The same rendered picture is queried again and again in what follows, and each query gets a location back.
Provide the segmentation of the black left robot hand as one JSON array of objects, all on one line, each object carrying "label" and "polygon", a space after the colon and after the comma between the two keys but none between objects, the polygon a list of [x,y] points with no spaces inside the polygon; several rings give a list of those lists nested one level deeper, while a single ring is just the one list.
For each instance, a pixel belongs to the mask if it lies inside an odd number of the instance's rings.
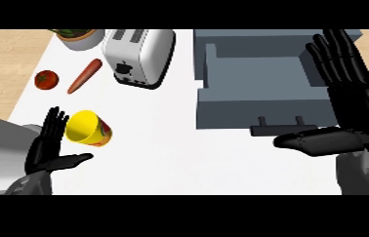
[{"label": "black left robot hand", "polygon": [[40,171],[49,173],[75,168],[93,158],[90,153],[60,156],[60,143],[69,116],[59,107],[49,109],[38,137],[31,143],[25,162],[25,172],[32,174]]}]

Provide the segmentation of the grey potted plant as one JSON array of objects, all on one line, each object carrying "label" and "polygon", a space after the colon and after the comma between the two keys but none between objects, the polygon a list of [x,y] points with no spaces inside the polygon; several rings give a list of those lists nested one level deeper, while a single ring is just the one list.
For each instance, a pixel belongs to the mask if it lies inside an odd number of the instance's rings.
[{"label": "grey potted plant", "polygon": [[105,37],[103,29],[52,29],[52,32],[72,51],[91,49]]}]

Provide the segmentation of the grey cabinet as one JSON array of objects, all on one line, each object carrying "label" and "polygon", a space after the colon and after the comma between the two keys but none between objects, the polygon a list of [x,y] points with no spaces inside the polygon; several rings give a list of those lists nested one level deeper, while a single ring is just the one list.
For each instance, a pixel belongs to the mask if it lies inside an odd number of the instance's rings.
[{"label": "grey cabinet", "polygon": [[322,33],[322,29],[195,29],[195,79],[204,79],[205,48],[214,44],[218,58],[300,58],[310,86],[323,87],[325,82],[305,52],[313,35]]}]

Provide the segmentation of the yellow cup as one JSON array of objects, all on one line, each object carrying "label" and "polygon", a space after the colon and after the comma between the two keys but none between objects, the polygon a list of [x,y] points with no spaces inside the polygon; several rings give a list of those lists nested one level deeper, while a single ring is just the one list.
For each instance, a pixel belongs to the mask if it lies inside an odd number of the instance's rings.
[{"label": "yellow cup", "polygon": [[112,131],[96,113],[81,110],[68,120],[65,137],[75,143],[105,146],[111,140]]}]

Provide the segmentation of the orange carrot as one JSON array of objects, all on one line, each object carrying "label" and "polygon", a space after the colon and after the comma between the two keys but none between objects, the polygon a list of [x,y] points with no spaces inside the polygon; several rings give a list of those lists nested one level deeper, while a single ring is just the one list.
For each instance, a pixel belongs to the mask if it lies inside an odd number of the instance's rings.
[{"label": "orange carrot", "polygon": [[80,76],[77,77],[72,85],[69,86],[68,89],[68,94],[72,94],[86,84],[86,82],[90,80],[96,72],[99,71],[102,67],[102,60],[94,59],[90,64],[87,65],[84,71],[81,72]]}]

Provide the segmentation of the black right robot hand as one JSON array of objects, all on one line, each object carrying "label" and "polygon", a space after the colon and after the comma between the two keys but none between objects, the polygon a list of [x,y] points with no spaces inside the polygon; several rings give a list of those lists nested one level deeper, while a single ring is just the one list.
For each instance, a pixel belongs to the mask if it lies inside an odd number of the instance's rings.
[{"label": "black right robot hand", "polygon": [[328,86],[338,125],[282,135],[274,147],[311,157],[362,151],[369,147],[369,68],[342,29],[325,29],[305,45]]}]

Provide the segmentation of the white toaster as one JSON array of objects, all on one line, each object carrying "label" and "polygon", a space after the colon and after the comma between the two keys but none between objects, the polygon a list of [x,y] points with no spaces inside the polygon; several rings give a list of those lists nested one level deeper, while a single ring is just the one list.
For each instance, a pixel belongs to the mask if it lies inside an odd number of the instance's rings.
[{"label": "white toaster", "polygon": [[112,29],[102,54],[118,83],[153,90],[162,82],[176,46],[171,29]]}]

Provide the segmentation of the red tomato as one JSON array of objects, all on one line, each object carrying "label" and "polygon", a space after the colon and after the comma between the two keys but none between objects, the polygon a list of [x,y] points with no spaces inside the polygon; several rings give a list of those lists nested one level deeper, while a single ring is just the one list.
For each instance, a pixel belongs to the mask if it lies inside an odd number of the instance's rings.
[{"label": "red tomato", "polygon": [[40,71],[34,76],[34,85],[41,90],[50,90],[59,83],[59,76],[52,70]]}]

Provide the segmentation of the grey open drawer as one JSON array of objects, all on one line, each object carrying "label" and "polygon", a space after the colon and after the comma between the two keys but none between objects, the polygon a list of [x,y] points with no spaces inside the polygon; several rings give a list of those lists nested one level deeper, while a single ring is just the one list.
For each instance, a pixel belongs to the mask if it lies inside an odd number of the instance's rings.
[{"label": "grey open drawer", "polygon": [[336,117],[325,87],[310,85],[297,57],[220,58],[205,50],[204,88],[198,90],[196,127],[246,129],[270,125],[332,126]]}]

